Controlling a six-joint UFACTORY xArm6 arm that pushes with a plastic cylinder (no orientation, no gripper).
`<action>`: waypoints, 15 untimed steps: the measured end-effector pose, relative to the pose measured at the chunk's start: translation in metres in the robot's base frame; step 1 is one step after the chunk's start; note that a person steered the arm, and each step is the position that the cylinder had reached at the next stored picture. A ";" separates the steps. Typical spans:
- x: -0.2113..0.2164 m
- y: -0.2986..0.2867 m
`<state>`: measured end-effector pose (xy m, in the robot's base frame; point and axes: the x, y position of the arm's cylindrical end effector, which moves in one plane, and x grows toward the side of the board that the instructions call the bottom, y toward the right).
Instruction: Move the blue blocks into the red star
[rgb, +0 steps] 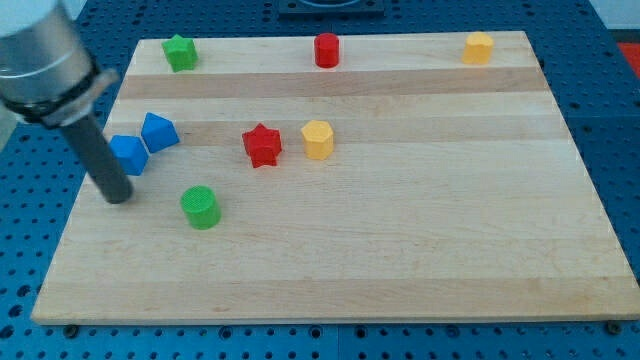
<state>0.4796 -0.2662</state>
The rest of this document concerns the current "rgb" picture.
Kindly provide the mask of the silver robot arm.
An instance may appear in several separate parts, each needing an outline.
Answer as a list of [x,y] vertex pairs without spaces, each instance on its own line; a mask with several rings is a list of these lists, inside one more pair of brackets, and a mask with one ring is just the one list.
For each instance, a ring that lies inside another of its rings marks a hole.
[[90,55],[61,1],[1,3],[1,104],[22,121],[71,125],[118,79]]

